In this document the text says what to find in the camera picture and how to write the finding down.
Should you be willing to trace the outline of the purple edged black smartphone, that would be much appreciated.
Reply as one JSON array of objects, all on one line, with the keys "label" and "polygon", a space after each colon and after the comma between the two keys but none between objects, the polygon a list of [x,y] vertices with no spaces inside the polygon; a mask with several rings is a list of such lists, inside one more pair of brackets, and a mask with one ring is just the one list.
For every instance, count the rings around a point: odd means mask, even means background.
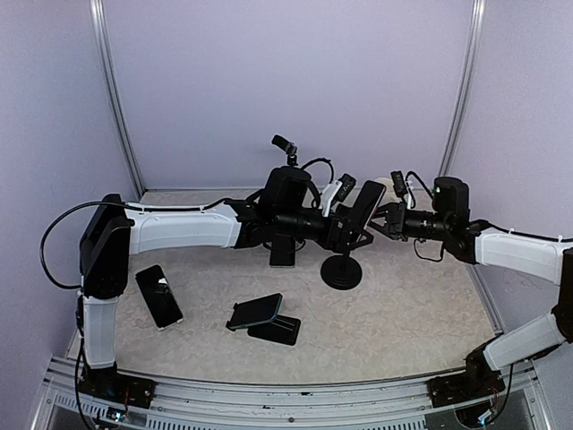
[{"label": "purple edged black smartphone", "polygon": [[385,186],[372,180],[368,180],[363,184],[360,193],[355,199],[353,204],[362,206],[364,208],[363,221],[364,224],[354,224],[355,229],[362,229],[366,226],[372,214],[376,211],[380,204],[381,198],[385,193]]}]

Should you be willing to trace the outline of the silver edged black smartphone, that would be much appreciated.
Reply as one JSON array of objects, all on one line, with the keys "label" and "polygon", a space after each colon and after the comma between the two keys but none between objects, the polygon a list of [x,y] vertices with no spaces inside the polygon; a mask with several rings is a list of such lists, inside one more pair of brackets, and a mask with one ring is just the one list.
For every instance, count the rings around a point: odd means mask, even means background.
[{"label": "silver edged black smartphone", "polygon": [[273,268],[293,268],[295,249],[295,240],[291,236],[275,235],[270,246],[269,265]]}]

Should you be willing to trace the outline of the black round-base phone stand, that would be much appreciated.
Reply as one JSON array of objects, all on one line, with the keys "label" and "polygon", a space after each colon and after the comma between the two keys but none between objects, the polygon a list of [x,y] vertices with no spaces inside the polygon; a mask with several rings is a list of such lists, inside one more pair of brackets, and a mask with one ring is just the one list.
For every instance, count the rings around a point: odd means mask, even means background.
[{"label": "black round-base phone stand", "polygon": [[271,140],[271,144],[281,149],[286,154],[286,163],[290,167],[298,167],[297,147],[296,145],[286,139],[285,137],[275,134]]}]

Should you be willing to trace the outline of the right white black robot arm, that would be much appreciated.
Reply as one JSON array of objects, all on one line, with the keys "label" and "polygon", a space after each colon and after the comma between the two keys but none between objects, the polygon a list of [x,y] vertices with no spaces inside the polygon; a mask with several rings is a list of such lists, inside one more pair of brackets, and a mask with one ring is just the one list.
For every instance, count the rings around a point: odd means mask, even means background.
[{"label": "right white black robot arm", "polygon": [[472,220],[469,187],[452,176],[435,178],[433,188],[426,191],[432,198],[432,209],[418,211],[405,174],[394,171],[390,177],[397,199],[375,211],[383,224],[370,224],[385,237],[404,242],[436,241],[443,253],[461,262],[519,271],[548,280],[559,289],[558,302],[548,314],[473,352],[479,363],[458,377],[458,390],[464,396],[479,396],[492,384],[492,371],[572,341],[571,240],[517,232],[485,219]]}]

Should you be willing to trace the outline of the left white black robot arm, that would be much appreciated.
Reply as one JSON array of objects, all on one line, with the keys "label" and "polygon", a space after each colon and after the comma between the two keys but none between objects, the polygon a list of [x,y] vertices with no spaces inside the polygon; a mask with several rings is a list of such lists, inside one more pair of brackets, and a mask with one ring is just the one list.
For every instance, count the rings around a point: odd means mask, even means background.
[{"label": "left white black robot arm", "polygon": [[123,375],[114,369],[115,319],[133,255],[265,245],[270,266],[292,268],[297,247],[313,241],[333,252],[321,266],[323,280],[335,289],[354,288],[362,269],[350,254],[372,242],[366,225],[386,191],[382,183],[367,181],[347,207],[343,202],[354,185],[354,178],[344,175],[319,191],[308,171],[282,166],[272,169],[265,186],[245,199],[166,207],[132,206],[117,194],[106,195],[80,241],[83,350],[92,369],[91,385],[109,399],[125,389]]}]

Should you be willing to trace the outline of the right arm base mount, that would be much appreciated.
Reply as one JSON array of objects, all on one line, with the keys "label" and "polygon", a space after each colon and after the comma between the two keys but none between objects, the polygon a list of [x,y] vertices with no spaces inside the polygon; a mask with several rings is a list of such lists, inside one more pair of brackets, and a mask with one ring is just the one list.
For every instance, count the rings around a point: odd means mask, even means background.
[{"label": "right arm base mount", "polygon": [[501,371],[490,368],[482,351],[466,357],[462,373],[434,377],[427,387],[434,408],[480,399],[506,389]]}]

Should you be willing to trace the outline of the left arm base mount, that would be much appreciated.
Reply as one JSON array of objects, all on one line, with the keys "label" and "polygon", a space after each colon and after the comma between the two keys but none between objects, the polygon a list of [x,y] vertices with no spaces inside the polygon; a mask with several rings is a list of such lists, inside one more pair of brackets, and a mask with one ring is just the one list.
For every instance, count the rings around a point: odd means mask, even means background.
[{"label": "left arm base mount", "polygon": [[125,407],[149,409],[156,383],[148,378],[122,374],[115,366],[82,371],[79,392],[94,398],[122,404]]}]

